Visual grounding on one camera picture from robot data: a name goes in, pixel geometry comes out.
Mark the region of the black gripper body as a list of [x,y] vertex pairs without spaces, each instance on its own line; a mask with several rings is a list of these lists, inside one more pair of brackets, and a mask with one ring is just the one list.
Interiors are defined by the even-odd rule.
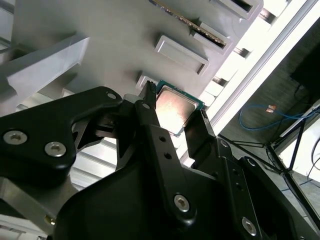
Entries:
[[239,238],[230,191],[239,175],[220,157],[203,171],[173,157],[138,161],[80,191],[57,217],[55,240]]

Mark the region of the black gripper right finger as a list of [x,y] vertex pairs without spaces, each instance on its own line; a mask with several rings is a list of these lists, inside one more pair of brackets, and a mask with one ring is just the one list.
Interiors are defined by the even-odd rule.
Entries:
[[306,240],[308,223],[250,157],[235,159],[231,147],[215,136],[204,110],[186,124],[192,168],[214,178],[221,219],[235,240]]

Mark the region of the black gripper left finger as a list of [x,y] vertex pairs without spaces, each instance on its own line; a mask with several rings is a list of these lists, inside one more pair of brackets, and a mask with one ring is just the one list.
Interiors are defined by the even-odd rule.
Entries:
[[159,124],[152,82],[135,102],[96,87],[4,116],[0,135],[1,176],[42,189],[61,186],[77,153],[104,137],[117,140],[116,171],[159,157],[178,159]]

